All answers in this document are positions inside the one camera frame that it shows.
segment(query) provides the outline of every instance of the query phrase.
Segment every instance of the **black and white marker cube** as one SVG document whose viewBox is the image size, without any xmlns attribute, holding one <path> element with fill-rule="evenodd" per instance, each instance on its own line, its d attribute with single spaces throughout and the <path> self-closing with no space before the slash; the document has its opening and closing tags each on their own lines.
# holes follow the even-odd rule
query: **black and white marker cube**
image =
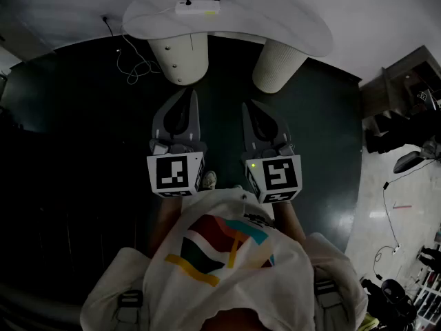
<svg viewBox="0 0 441 331">
<path fill-rule="evenodd" d="M 302 190 L 300 156 L 248 159 L 245 176 L 260 203 L 291 201 Z"/>
<path fill-rule="evenodd" d="M 203 152 L 148 156 L 152 192 L 161 197 L 194 195 L 204 168 Z"/>
</svg>

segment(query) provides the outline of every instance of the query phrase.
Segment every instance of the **table leg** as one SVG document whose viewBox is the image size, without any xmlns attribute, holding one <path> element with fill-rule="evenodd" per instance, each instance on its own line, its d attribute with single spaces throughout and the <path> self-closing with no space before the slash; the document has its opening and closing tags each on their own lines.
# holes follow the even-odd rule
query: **table leg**
<svg viewBox="0 0 441 331">
<path fill-rule="evenodd" d="M 176 85 L 195 83 L 207 72 L 207 33 L 150 39 L 149 44 L 164 76 Z"/>
<path fill-rule="evenodd" d="M 265 93 L 278 92 L 307 59 L 286 44 L 268 39 L 253 71 L 253 82 Z"/>
</svg>

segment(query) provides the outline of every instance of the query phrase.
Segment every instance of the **colorful graphic print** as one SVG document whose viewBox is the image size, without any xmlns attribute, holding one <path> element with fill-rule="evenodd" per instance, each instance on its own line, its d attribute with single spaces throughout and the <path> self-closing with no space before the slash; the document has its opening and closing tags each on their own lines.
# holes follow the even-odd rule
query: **colorful graphic print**
<svg viewBox="0 0 441 331">
<path fill-rule="evenodd" d="M 273 266 L 274 256 L 267 238 L 267 233 L 242 221 L 204 214 L 188 228 L 181 255 L 169 254 L 165 260 L 180 266 L 193 279 L 214 287 L 221 279 L 213 272 L 233 268 L 238 250 L 248 239 L 253 239 L 258 249 L 241 268 Z"/>
</svg>

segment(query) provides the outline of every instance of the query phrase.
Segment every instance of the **wall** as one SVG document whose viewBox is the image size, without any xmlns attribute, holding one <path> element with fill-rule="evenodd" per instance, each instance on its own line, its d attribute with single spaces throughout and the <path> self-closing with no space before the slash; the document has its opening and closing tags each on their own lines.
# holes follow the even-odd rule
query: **wall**
<svg viewBox="0 0 441 331">
<path fill-rule="evenodd" d="M 10 68 L 20 62 L 20 59 L 16 58 L 10 52 L 0 46 L 0 72 L 9 74 Z"/>
<path fill-rule="evenodd" d="M 0 0 L 53 48 L 117 30 L 132 0 Z M 363 83 L 422 44 L 441 63 L 441 0 L 301 0 L 318 13 L 334 36 L 333 52 L 321 61 Z"/>
</svg>

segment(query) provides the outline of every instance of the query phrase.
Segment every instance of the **white table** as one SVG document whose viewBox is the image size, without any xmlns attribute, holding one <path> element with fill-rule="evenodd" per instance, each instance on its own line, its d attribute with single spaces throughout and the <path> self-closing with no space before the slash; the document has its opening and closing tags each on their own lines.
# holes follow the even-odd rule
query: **white table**
<svg viewBox="0 0 441 331">
<path fill-rule="evenodd" d="M 184 0 L 135 0 L 123 17 L 125 31 L 149 41 L 165 76 L 176 84 L 205 74 L 207 32 L 266 38 L 253 80 L 268 93 L 277 92 L 308 55 L 323 57 L 332 49 L 325 22 L 296 0 L 220 0 L 219 14 L 191 15 L 176 14 L 177 1 Z"/>
</svg>

